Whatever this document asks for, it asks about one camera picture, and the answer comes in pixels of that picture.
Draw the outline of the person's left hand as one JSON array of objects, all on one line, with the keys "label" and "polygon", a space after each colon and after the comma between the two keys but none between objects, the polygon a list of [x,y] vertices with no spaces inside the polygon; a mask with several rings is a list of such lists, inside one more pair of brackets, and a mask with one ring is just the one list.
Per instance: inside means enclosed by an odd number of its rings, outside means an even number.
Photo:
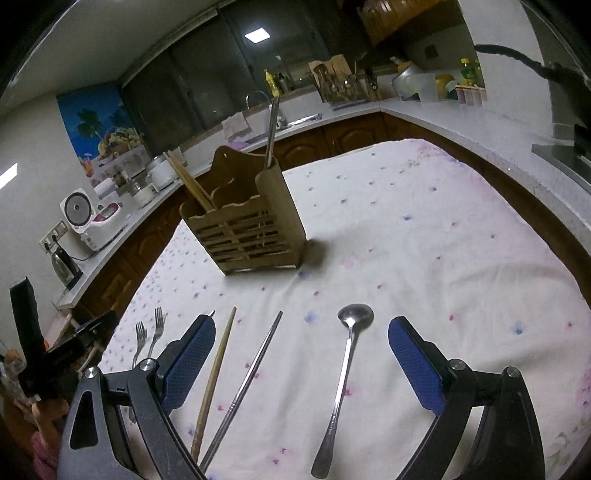
[{"label": "person's left hand", "polygon": [[68,403],[64,399],[41,400],[32,405],[31,411],[42,444],[47,449],[58,451],[62,434],[55,422],[68,414]]}]

